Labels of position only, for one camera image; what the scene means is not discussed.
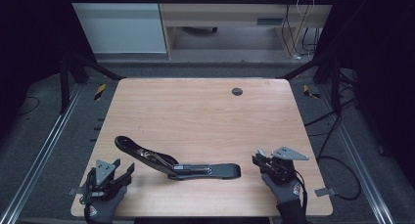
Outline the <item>yellow black tape strip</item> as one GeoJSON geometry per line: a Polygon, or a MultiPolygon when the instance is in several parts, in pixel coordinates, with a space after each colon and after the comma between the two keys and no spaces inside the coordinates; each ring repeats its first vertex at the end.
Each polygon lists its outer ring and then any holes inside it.
{"type": "Polygon", "coordinates": [[[307,85],[303,85],[303,94],[304,96],[308,96],[311,97],[313,99],[320,99],[320,95],[319,94],[313,94],[309,91],[309,88],[307,85]]]}
{"type": "Polygon", "coordinates": [[[99,101],[101,99],[101,96],[102,96],[102,94],[103,94],[106,86],[107,86],[107,84],[101,84],[98,87],[97,92],[96,92],[96,94],[94,96],[94,101],[99,101]]]}

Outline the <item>black metal stand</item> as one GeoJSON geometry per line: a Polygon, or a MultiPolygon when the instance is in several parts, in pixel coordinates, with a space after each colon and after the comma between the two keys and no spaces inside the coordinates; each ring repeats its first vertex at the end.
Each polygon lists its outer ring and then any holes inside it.
{"type": "Polygon", "coordinates": [[[69,107],[69,74],[71,74],[76,83],[85,83],[89,76],[84,70],[85,67],[91,67],[102,73],[112,80],[122,80],[123,76],[118,75],[102,66],[96,61],[86,58],[75,52],[64,52],[60,59],[60,81],[61,81],[61,110],[63,114],[69,107]]]}
{"type": "Polygon", "coordinates": [[[340,101],[340,63],[331,55],[320,55],[314,57],[308,63],[296,68],[295,70],[282,76],[282,79],[291,80],[292,78],[300,75],[301,73],[317,67],[317,71],[314,74],[313,80],[315,83],[320,84],[331,77],[331,107],[335,114],[340,115],[342,111],[340,101]]]}

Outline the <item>white cabinet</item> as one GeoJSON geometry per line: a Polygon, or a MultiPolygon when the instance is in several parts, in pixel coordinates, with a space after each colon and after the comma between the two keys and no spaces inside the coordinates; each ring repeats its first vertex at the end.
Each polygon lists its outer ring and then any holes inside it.
{"type": "Polygon", "coordinates": [[[73,3],[95,54],[165,54],[158,4],[73,3]]]}

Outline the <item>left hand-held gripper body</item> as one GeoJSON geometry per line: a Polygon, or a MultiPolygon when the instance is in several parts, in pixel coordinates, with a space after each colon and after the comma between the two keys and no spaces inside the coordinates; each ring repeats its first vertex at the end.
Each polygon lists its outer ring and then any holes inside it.
{"type": "Polygon", "coordinates": [[[125,186],[116,182],[115,171],[112,163],[97,159],[96,166],[87,175],[82,200],[84,202],[109,201],[114,198],[119,189],[125,186]]]}

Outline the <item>person's right hand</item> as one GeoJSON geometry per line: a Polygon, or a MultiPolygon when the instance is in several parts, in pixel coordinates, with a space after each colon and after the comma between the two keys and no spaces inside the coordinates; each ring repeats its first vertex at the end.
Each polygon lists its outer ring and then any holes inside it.
{"type": "Polygon", "coordinates": [[[297,179],[283,185],[274,183],[266,173],[261,175],[261,179],[270,189],[278,204],[292,201],[298,202],[300,200],[301,185],[297,179]]]}

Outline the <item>dark elongated object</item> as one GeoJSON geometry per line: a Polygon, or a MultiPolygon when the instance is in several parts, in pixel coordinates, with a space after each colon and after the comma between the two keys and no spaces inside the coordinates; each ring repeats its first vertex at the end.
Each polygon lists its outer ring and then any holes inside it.
{"type": "Polygon", "coordinates": [[[183,26],[181,27],[181,29],[184,32],[187,32],[189,34],[197,34],[197,35],[201,35],[201,34],[211,34],[211,33],[216,33],[218,31],[217,27],[189,27],[189,26],[183,26]]]}

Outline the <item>light wooden desk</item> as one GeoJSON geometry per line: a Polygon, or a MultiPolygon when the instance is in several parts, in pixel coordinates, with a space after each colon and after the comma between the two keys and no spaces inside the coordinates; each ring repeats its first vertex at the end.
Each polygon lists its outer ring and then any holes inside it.
{"type": "Polygon", "coordinates": [[[285,55],[300,53],[300,40],[309,27],[325,25],[330,5],[161,4],[165,29],[173,27],[265,26],[275,29],[285,55]]]}

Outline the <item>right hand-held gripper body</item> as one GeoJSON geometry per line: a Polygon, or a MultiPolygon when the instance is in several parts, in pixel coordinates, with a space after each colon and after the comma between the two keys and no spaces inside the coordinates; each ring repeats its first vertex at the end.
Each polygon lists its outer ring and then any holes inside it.
{"type": "Polygon", "coordinates": [[[293,181],[297,177],[295,160],[309,160],[309,157],[285,146],[273,151],[271,157],[266,159],[271,169],[271,180],[278,185],[293,181]]]}

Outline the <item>aluminium floor rail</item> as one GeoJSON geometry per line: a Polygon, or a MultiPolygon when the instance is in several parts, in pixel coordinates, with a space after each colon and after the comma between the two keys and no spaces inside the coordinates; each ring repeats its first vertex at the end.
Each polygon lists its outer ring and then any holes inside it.
{"type": "MultiPolygon", "coordinates": [[[[318,86],[318,90],[320,91],[323,102],[328,110],[332,111],[330,91],[321,86],[318,86]]],[[[346,110],[346,106],[350,105],[346,104],[346,101],[351,101],[354,104],[355,100],[352,99],[354,98],[354,94],[352,94],[351,90],[342,89],[340,92],[340,96],[343,96],[340,98],[341,107],[342,110],[346,110]]],[[[356,175],[357,180],[360,182],[361,194],[364,195],[365,199],[368,201],[377,224],[395,224],[392,214],[385,203],[373,176],[370,174],[366,163],[360,156],[358,148],[355,147],[355,144],[343,123],[343,119],[344,117],[339,119],[338,123],[336,123],[336,132],[339,135],[339,140],[344,148],[348,163],[356,175]]]]}
{"type": "Polygon", "coordinates": [[[79,95],[84,88],[83,84],[75,84],[69,97],[67,108],[59,114],[48,137],[43,143],[29,171],[25,175],[12,201],[0,216],[0,224],[15,224],[26,204],[40,174],[59,141],[67,122],[72,115],[73,109],[79,100],[79,95]]]}

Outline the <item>black stapler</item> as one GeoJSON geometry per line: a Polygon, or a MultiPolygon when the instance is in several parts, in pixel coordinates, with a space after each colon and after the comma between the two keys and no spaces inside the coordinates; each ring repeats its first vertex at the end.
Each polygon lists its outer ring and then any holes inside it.
{"type": "Polygon", "coordinates": [[[122,152],[166,174],[170,180],[183,181],[208,178],[229,180],[241,177],[241,167],[235,163],[183,164],[170,155],[143,148],[126,136],[116,136],[115,145],[122,152]]]}

